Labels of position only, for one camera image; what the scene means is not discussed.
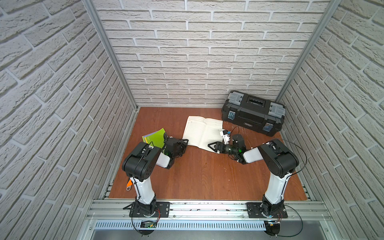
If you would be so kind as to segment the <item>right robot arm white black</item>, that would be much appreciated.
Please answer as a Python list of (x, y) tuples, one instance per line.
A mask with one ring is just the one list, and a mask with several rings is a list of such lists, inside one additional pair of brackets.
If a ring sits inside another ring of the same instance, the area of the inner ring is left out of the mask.
[(263, 160), (270, 170), (268, 188), (259, 206), (267, 218), (281, 213), (284, 207), (284, 194), (290, 177), (299, 161), (296, 155), (280, 139), (272, 139), (255, 148), (247, 149), (242, 135), (235, 135), (232, 144), (213, 142), (208, 144), (215, 153), (227, 154), (243, 165)]

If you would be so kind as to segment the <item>lined notebook green cover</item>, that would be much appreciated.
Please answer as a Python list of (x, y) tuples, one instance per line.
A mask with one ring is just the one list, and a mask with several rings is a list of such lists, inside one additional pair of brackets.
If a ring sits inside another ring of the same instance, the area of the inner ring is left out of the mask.
[(150, 141), (151, 143), (149, 145), (151, 145), (152, 147), (158, 147), (160, 149), (163, 148), (164, 144), (165, 144), (165, 137), (164, 137), (164, 134), (166, 133), (165, 129), (162, 128), (156, 132), (153, 132), (151, 133), (150, 135)]

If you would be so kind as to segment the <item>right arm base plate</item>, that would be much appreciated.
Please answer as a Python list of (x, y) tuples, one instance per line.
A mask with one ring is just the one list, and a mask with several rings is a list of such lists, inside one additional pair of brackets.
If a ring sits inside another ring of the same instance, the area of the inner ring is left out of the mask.
[(284, 201), (271, 205), (267, 202), (248, 202), (246, 203), (247, 212), (250, 219), (286, 219), (288, 218)]

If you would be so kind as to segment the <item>purple nusign notebook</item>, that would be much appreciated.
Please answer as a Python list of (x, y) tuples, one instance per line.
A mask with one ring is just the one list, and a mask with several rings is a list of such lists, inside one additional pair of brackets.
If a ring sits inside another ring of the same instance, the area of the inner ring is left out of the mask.
[(147, 143), (147, 144), (150, 144), (151, 141), (150, 141), (150, 134), (149, 135), (145, 135), (145, 136), (142, 136), (142, 139), (143, 139), (143, 142)]

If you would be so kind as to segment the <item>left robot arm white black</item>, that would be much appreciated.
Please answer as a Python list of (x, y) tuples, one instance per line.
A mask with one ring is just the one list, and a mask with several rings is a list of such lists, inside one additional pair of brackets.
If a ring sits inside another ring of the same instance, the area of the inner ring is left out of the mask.
[(126, 157), (122, 170), (130, 178), (135, 187), (137, 197), (134, 210), (146, 217), (152, 216), (157, 210), (156, 194), (150, 179), (155, 166), (170, 169), (175, 159), (180, 158), (187, 150), (189, 140), (166, 137), (163, 147), (153, 143), (139, 143)]

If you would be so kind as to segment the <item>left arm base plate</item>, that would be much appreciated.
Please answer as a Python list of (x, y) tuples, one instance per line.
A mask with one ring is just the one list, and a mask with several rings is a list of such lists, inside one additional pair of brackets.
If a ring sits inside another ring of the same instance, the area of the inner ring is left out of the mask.
[(135, 201), (129, 216), (131, 218), (168, 218), (170, 205), (170, 202), (153, 202), (149, 205), (145, 205)]

